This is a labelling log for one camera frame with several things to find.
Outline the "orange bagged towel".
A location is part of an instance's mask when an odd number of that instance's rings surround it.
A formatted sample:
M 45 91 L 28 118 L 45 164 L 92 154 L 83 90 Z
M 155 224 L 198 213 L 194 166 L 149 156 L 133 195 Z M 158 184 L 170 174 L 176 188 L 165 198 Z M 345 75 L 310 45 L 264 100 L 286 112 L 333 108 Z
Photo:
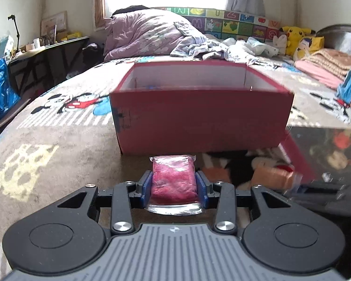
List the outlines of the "orange bagged towel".
M 288 172 L 277 167 L 257 167 L 250 181 L 251 186 L 264 186 L 272 190 L 296 190 L 302 180 L 302 174 Z

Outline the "dark wooden headboard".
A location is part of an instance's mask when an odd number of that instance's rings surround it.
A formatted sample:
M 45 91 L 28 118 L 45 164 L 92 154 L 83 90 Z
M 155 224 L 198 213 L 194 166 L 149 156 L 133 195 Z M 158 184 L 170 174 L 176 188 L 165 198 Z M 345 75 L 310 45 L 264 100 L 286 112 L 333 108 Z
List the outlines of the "dark wooden headboard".
M 351 25 L 337 24 L 316 32 L 316 37 L 324 37 L 324 47 L 351 55 Z

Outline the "brown bagged towel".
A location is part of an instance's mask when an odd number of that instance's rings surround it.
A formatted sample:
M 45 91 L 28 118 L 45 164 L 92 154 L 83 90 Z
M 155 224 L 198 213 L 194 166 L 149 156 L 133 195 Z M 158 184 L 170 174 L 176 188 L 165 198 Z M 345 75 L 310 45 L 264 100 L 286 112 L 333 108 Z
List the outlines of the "brown bagged towel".
M 227 169 L 221 167 L 203 167 L 201 171 L 210 182 L 223 181 L 234 186 L 238 185 L 236 181 L 232 180 L 230 171 Z

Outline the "pink folded blanket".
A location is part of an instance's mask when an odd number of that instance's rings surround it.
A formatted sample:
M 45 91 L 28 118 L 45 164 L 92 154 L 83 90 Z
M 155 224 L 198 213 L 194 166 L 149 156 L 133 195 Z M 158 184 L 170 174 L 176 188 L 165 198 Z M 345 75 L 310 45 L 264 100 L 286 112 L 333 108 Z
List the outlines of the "pink folded blanket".
M 294 62 L 294 66 L 296 69 L 308 74 L 310 77 L 333 90 L 337 90 L 338 86 L 343 83 L 341 78 L 314 63 L 305 60 L 297 60 Z

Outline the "purple folded quilt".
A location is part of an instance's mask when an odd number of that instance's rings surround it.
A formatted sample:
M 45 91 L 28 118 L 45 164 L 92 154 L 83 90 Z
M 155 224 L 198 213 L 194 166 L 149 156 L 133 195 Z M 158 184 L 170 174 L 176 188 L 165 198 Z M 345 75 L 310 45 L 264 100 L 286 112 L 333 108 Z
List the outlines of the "purple folded quilt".
M 207 41 L 181 15 L 146 9 L 120 13 L 106 20 L 104 60 L 136 56 L 175 55 L 177 49 Z

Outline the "brown folded blanket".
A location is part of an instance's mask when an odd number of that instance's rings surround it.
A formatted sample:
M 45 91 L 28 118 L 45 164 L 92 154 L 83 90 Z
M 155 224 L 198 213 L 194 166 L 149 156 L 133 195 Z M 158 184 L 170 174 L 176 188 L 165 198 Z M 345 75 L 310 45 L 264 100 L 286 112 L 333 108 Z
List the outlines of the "brown folded blanket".
M 342 81 L 345 80 L 351 70 L 351 55 L 335 49 L 323 48 L 302 60 L 321 67 Z

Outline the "white bunny plush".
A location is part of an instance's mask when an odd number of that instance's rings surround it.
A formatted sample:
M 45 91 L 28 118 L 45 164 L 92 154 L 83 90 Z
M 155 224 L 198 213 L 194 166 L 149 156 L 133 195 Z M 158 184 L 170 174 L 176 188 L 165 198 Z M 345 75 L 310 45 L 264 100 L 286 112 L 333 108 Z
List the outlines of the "white bunny plush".
M 273 46 L 278 49 L 279 55 L 285 55 L 287 48 L 287 36 L 285 34 L 273 37 Z

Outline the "pink bagged towel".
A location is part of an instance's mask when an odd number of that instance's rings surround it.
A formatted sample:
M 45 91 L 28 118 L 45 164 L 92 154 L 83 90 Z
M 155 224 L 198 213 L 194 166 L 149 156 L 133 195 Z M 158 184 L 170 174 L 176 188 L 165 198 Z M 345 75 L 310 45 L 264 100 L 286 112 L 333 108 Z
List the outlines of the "pink bagged towel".
M 203 212 L 198 197 L 193 155 L 162 155 L 152 162 L 151 191 L 146 210 L 164 216 Z

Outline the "pink cardboard box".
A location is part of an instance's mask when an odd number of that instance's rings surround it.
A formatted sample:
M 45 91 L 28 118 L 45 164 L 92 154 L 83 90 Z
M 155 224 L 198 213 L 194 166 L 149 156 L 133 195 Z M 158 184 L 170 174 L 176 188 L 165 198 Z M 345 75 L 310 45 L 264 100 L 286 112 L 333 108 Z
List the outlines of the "pink cardboard box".
M 136 63 L 110 93 L 120 150 L 165 155 L 255 150 L 285 136 L 294 95 L 244 63 Z

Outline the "striped crumpled clothing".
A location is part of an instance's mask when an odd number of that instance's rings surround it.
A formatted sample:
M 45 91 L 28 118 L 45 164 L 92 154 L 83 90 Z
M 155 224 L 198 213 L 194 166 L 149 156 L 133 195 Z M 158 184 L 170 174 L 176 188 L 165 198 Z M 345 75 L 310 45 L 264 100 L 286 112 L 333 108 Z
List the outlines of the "striped crumpled clothing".
M 174 22 L 174 25 L 182 34 L 183 39 L 170 52 L 171 56 L 201 58 L 202 60 L 226 60 L 228 58 L 227 45 L 209 39 L 190 23 Z

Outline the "colourful alphabet foam mat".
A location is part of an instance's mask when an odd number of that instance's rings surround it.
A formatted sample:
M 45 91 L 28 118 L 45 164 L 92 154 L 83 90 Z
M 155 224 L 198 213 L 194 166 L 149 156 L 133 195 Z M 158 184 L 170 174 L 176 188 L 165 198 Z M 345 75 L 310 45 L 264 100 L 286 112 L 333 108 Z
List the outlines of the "colourful alphabet foam mat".
M 247 40 L 253 37 L 260 42 L 269 43 L 281 34 L 280 22 L 248 13 L 208 8 L 165 9 L 186 18 L 200 32 L 220 40 L 230 37 Z

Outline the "white crumpled clothing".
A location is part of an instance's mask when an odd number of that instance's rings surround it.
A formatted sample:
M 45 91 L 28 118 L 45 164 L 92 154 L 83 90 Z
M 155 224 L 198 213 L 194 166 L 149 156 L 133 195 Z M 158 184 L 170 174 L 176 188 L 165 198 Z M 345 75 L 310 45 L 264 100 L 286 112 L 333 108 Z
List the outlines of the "white crumpled clothing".
M 222 45 L 224 49 L 217 54 L 217 57 L 234 63 L 250 63 L 259 57 L 272 58 L 279 54 L 278 48 L 262 43 L 253 37 L 248 38 L 247 41 L 230 37 L 223 40 Z

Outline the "yellow character cushion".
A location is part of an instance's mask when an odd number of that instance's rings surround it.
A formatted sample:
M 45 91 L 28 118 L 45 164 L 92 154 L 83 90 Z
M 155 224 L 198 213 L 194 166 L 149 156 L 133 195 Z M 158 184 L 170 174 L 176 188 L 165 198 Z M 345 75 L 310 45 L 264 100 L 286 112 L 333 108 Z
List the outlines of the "yellow character cushion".
M 314 52 L 324 48 L 324 37 L 304 37 L 299 42 L 298 47 L 296 48 L 293 54 L 293 60 L 301 60 L 307 56 L 310 56 Z

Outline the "black side desk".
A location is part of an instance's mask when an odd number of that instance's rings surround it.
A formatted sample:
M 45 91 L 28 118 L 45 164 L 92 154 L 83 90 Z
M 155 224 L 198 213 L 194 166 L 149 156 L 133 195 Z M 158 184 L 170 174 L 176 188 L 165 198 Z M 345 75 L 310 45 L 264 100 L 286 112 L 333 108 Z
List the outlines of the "black side desk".
M 82 51 L 90 38 L 83 36 L 62 43 L 42 46 L 21 54 L 8 64 L 11 87 L 22 96 L 38 84 L 55 82 L 53 69 L 61 68 L 69 73 L 82 57 Z

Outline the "dark photo box lid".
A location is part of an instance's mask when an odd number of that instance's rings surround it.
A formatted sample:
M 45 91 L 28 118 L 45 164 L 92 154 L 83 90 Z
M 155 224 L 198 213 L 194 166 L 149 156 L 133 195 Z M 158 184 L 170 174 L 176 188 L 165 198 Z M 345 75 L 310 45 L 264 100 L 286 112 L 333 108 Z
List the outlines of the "dark photo box lid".
M 294 126 L 279 148 L 301 177 L 287 197 L 351 200 L 351 129 Z

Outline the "yellow Pikachu plush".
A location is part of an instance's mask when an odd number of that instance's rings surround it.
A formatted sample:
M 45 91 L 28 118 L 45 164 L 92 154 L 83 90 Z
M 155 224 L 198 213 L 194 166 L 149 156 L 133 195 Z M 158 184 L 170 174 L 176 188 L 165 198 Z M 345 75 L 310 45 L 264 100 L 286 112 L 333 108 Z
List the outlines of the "yellow Pikachu plush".
M 287 56 L 293 57 L 299 42 L 305 37 L 315 33 L 314 30 L 309 28 L 300 28 L 296 26 L 284 26 L 279 29 L 287 37 L 287 44 L 285 49 L 285 54 Z

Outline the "framed picture on desk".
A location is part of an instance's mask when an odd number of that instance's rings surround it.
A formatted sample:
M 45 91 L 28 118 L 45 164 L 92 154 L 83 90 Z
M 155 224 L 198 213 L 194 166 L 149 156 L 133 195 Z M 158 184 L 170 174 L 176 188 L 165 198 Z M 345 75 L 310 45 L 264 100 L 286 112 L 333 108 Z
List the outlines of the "framed picture on desk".
M 56 26 L 57 32 L 62 32 L 67 30 L 67 11 L 62 11 L 48 18 L 44 18 L 40 23 L 41 36 L 45 36 L 48 30 Z

